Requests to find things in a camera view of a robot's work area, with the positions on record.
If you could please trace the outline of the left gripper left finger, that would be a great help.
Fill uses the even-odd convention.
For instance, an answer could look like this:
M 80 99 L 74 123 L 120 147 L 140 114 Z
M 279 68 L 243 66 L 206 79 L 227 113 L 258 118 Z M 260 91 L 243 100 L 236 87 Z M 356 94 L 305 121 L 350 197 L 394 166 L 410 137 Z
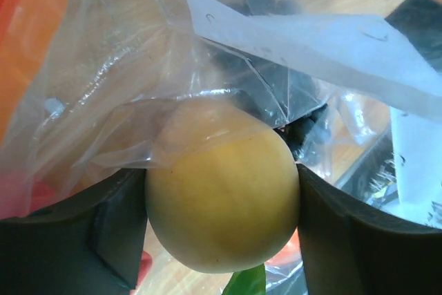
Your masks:
M 148 217 L 146 172 L 109 178 L 23 218 L 1 221 L 2 294 L 130 294 Z

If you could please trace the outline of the small yellow fake fruit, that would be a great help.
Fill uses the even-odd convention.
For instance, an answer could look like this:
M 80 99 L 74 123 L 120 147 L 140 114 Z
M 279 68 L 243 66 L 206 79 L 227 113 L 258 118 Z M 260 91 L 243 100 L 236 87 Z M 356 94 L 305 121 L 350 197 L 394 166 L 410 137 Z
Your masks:
M 198 272 L 222 274 L 274 257 L 298 226 L 300 183 L 284 140 L 228 102 L 190 99 L 153 146 L 146 207 L 159 242 Z

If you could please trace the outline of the orange fake orange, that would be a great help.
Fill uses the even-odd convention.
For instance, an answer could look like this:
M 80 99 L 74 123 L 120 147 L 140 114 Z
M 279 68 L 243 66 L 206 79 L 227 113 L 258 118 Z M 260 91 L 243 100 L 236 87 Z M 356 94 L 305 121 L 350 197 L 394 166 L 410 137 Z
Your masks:
M 13 115 L 39 72 L 68 0 L 1 0 L 1 217 L 22 216 L 32 196 L 19 149 L 6 148 Z

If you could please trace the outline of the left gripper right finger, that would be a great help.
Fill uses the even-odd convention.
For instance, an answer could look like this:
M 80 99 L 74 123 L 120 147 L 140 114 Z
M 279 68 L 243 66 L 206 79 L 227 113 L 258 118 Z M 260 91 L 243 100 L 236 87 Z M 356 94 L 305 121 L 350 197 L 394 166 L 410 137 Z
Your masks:
M 441 293 L 440 229 L 373 208 L 297 168 L 309 294 Z

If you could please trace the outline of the clear zip bag orange seal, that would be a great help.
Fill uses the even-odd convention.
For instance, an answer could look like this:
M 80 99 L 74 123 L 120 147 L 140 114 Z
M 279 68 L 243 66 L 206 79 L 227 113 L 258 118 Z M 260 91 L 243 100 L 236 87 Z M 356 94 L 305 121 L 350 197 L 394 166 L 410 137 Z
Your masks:
M 318 82 L 331 140 L 317 164 L 291 153 L 296 168 L 373 208 L 441 230 L 441 0 L 404 0 L 387 17 L 338 14 L 328 4 L 68 0 L 6 133 L 7 149 L 26 141 L 19 157 L 32 187 L 26 214 L 10 218 L 121 169 L 158 167 L 153 146 L 182 102 L 218 100 L 253 116 L 236 100 L 232 76 L 213 62 L 215 48 L 234 48 Z M 144 195 L 148 217 L 146 176 Z M 208 274 L 170 255 L 148 217 L 130 294 L 309 294 L 298 226 L 266 262 Z

